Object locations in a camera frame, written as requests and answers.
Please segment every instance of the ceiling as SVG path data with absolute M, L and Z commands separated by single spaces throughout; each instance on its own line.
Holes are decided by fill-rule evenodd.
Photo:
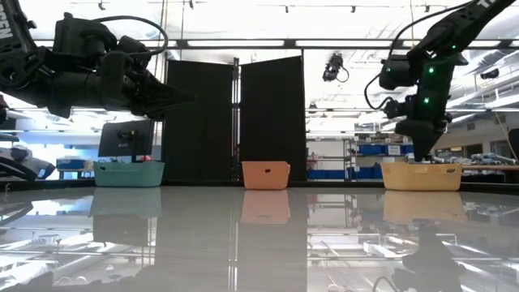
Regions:
M 38 29 L 32 30 L 35 40 L 52 40 L 54 25 L 62 19 L 64 12 L 75 17 L 95 19 L 109 15 L 137 15 L 150 19 L 169 34 L 171 39 L 266 39 L 266 38 L 359 38 L 391 39 L 405 25 L 447 6 L 455 6 L 461 0 L 172 0 L 163 3 L 158 0 L 19 0 L 25 14 L 34 20 Z M 519 36 L 519 3 L 511 6 L 493 19 L 479 35 L 479 39 L 517 38 Z M 440 18 L 433 18 L 408 30 L 402 38 L 420 39 L 427 29 Z M 140 40 L 156 40 L 158 31 L 147 24 L 131 21 L 109 22 L 107 26 L 118 37 L 128 35 Z M 261 62 L 275 58 L 300 55 L 300 50 L 289 49 L 186 49 L 170 52 L 170 58 L 199 61 L 232 63 L 239 58 L 240 63 Z M 333 53 L 340 53 L 345 60 L 345 68 L 350 78 L 345 83 L 338 81 L 325 83 L 322 74 L 326 62 Z M 364 86 L 381 68 L 380 60 L 386 58 L 387 50 L 307 50 L 304 54 L 306 102 L 315 102 L 320 108 L 366 109 L 363 97 Z M 495 100 L 495 90 L 487 90 L 498 84 L 498 94 L 513 96 L 509 85 L 517 82 L 514 78 L 519 69 L 519 57 L 513 51 L 488 50 L 466 51 L 465 57 L 471 61 L 468 67 L 458 68 L 453 81 L 453 100 L 458 102 L 449 107 L 479 109 L 481 96 L 486 103 Z M 163 56 L 150 62 L 148 69 L 162 79 Z M 477 77 L 491 68 L 501 68 L 497 80 L 483 82 Z M 398 88 L 388 92 L 377 83 L 370 87 L 370 98 L 374 104 L 385 97 L 403 98 L 411 94 L 413 88 Z M 17 118 L 43 118 L 52 127 L 54 124 L 68 129 L 89 131 L 104 122 L 127 120 L 128 114 L 112 114 L 105 111 L 84 110 L 74 112 L 72 120 L 50 117 L 44 110 L 36 111 L 32 105 L 14 97 L 6 97 L 11 108 L 18 110 Z M 510 108 L 515 98 L 509 102 L 493 104 Z M 374 129 L 390 129 L 391 122 L 380 113 L 338 112 L 322 115 L 307 114 L 307 129 L 311 131 L 352 131 L 361 125 Z

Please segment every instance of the ceiling light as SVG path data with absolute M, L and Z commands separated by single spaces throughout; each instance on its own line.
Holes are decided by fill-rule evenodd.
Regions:
M 382 130 L 383 131 L 391 131 L 393 130 L 395 127 L 397 126 L 397 123 L 396 122 L 392 122 L 390 124 L 387 124 L 385 126 L 382 127 Z
M 146 45 L 147 48 L 157 48 L 162 47 L 164 44 L 164 41 L 140 41 L 142 44 Z M 178 44 L 176 41 L 168 41 L 168 47 L 177 47 Z
M 420 40 L 414 40 L 414 41 L 404 41 L 404 48 L 412 48 L 414 46 L 416 46 L 418 43 L 420 42 Z
M 391 41 L 296 41 L 296 46 L 299 47 L 377 47 L 384 48 L 391 46 Z
M 36 46 L 44 46 L 46 48 L 52 47 L 54 45 L 54 41 L 34 41 Z
M 460 104 L 462 104 L 462 103 L 464 103 L 466 101 L 469 101 L 469 100 L 471 100 L 473 98 L 475 98 L 474 94 L 470 94 L 470 95 L 468 95 L 466 97 L 459 97 L 459 98 L 457 98 L 457 99 L 455 99 L 453 101 L 449 101 L 447 103 L 447 108 L 452 108 L 453 106 L 460 105 Z
M 485 109 L 493 110 L 496 107 L 511 105 L 516 102 L 519 102 L 519 95 L 513 95 L 510 97 L 501 97 L 500 99 L 487 103 L 485 105 Z
M 473 41 L 470 43 L 469 45 L 469 48 L 470 47 L 488 47 L 488 48 L 492 48 L 492 47 L 496 47 L 497 45 L 499 45 L 501 41 Z
M 256 47 L 256 46 L 283 46 L 285 41 L 188 41 L 193 47 Z
M 467 114 L 467 115 L 464 115 L 464 116 L 460 116 L 458 118 L 454 118 L 451 123 L 465 121 L 467 118 L 472 118 L 473 116 L 475 116 L 475 114 Z

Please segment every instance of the shelving unit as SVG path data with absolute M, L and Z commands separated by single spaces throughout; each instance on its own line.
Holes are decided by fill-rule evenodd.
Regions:
M 369 180 L 377 181 L 382 179 L 381 170 L 377 174 L 372 174 L 373 167 L 377 163 L 387 162 L 384 158 L 393 157 L 393 161 L 397 161 L 399 157 L 405 157 L 406 153 L 410 152 L 411 148 L 404 149 L 402 146 L 411 145 L 407 143 L 392 143 L 382 140 L 374 141 L 358 141 L 356 139 L 343 139 L 334 140 L 335 142 L 342 142 L 342 153 L 343 156 L 318 156 L 310 155 L 307 158 L 307 165 L 309 168 L 309 179 L 314 180 L 325 180 L 325 179 L 343 179 L 345 181 L 358 181 L 358 180 Z M 311 142 L 334 142 L 330 140 L 311 140 Z M 360 148 L 362 145 L 373 145 L 380 146 L 382 149 L 387 148 L 385 153 L 382 153 L 382 149 L 379 152 L 373 152 L 373 154 L 362 154 Z M 342 168 L 338 172 L 338 169 L 334 170 L 322 170 L 319 169 L 319 162 L 323 161 L 337 161 L 343 162 Z

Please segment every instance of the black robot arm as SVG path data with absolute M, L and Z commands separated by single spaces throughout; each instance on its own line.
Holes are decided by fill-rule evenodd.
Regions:
M 195 95 L 162 84 L 146 70 L 146 46 L 128 36 L 119 41 L 102 23 L 107 19 L 76 19 L 66 13 L 56 23 L 54 47 L 37 47 L 18 0 L 0 0 L 0 91 L 51 114 L 69 118 L 71 107 L 130 110 L 162 118 L 167 110 Z
M 395 132 L 413 139 L 414 159 L 421 161 L 452 121 L 445 113 L 455 66 L 468 62 L 461 52 L 476 39 L 485 25 L 515 0 L 474 0 L 433 25 L 427 35 L 406 55 L 392 54 L 380 72 L 380 87 L 418 85 L 418 92 L 399 103 L 391 100 L 384 112 L 388 118 L 406 116 Z

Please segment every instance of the black partition panel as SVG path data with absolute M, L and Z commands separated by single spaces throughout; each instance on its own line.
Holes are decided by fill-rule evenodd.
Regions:
M 170 61 L 167 84 L 196 93 L 197 101 L 165 117 L 164 180 L 230 180 L 233 67 Z
M 287 161 L 290 180 L 307 180 L 302 58 L 242 66 L 240 160 Z

